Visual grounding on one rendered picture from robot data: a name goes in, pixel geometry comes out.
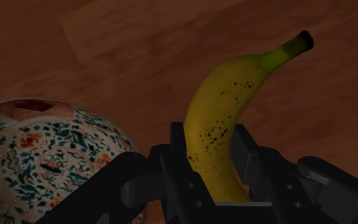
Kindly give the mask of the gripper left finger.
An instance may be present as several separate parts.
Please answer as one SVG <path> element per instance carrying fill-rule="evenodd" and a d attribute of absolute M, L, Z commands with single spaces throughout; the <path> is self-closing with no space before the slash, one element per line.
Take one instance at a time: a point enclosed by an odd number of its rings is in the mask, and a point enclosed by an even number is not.
<path fill-rule="evenodd" d="M 149 156 L 125 152 L 36 224 L 132 224 L 160 200 L 166 224 L 211 224 L 214 202 L 185 152 L 159 144 Z"/>

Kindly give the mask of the yellow banana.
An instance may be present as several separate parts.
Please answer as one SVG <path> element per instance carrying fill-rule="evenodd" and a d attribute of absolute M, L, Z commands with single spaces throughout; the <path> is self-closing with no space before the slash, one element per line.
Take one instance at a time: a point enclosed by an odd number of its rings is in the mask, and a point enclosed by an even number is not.
<path fill-rule="evenodd" d="M 184 135 L 191 167 L 201 175 L 213 200 L 249 201 L 231 163 L 238 118 L 269 75 L 313 46 L 313 37 L 303 30 L 269 52 L 230 57 L 202 81 L 189 104 Z"/>

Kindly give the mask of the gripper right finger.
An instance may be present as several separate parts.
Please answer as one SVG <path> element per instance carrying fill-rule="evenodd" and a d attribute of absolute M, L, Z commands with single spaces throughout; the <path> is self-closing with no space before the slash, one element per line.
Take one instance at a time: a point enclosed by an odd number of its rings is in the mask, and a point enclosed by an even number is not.
<path fill-rule="evenodd" d="M 277 224 L 358 224 L 358 178 L 314 156 L 296 163 L 235 126 L 231 159 L 253 202 L 269 202 Z"/>

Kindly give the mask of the floral patterned porcelain bowl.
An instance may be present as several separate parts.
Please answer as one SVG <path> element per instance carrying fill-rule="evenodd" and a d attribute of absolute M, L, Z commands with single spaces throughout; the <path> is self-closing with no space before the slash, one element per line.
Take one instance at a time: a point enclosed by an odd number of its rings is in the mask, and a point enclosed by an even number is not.
<path fill-rule="evenodd" d="M 80 106 L 0 102 L 0 224 L 34 224 L 126 151 L 135 146 L 117 126 Z"/>

